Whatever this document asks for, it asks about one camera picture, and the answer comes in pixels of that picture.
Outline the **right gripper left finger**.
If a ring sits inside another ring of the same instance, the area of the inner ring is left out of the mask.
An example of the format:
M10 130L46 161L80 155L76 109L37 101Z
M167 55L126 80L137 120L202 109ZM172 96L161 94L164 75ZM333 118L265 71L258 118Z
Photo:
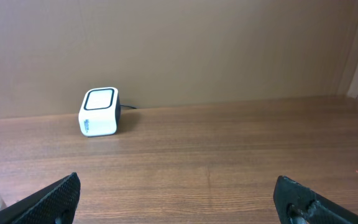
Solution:
M77 173L0 211L0 224L72 224L80 200Z

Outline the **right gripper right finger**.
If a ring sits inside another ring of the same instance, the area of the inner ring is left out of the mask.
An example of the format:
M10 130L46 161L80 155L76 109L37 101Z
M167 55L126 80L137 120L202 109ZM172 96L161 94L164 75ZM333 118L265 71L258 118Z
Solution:
M352 224L358 215L287 176L278 176L273 201L281 223Z

